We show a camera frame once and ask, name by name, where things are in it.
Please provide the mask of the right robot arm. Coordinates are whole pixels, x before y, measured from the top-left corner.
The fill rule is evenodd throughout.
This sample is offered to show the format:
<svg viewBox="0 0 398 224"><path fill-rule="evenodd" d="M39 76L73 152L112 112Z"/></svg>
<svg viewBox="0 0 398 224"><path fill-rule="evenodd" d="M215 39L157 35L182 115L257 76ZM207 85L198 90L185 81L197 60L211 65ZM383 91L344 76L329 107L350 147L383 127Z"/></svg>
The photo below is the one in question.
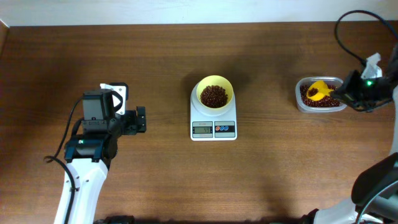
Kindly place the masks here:
<svg viewBox="0 0 398 224"><path fill-rule="evenodd" d="M352 71L330 96L357 112L371 112L389 103L397 108L397 46L384 76L364 79ZM389 155L362 172L351 198L328 209L315 209L300 223L397 223L397 120Z"/></svg>

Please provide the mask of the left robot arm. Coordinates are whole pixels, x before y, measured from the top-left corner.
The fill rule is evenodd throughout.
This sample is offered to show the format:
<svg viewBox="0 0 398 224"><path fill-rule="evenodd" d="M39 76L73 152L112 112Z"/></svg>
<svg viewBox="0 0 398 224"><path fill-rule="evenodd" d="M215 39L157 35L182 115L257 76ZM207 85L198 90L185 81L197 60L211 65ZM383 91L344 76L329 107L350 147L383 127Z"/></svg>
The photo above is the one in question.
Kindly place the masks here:
<svg viewBox="0 0 398 224"><path fill-rule="evenodd" d="M128 92L125 83L102 83L78 99L83 117L66 127L71 136L60 144L64 160L49 158L65 171L55 223L94 222L98 197L118 152L118 138L146 131L146 109L127 110Z"/></svg>

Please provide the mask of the yellow plastic measuring scoop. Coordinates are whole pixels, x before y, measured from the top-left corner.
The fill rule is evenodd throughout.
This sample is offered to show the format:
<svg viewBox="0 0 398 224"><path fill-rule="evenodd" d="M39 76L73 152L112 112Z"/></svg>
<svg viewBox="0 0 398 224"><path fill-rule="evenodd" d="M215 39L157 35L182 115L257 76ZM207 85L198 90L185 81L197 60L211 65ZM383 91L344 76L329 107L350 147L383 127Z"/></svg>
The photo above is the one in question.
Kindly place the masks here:
<svg viewBox="0 0 398 224"><path fill-rule="evenodd" d="M312 101L320 101L324 97L330 96L332 91L333 89L329 88L323 80L319 80L308 88L306 96Z"/></svg>

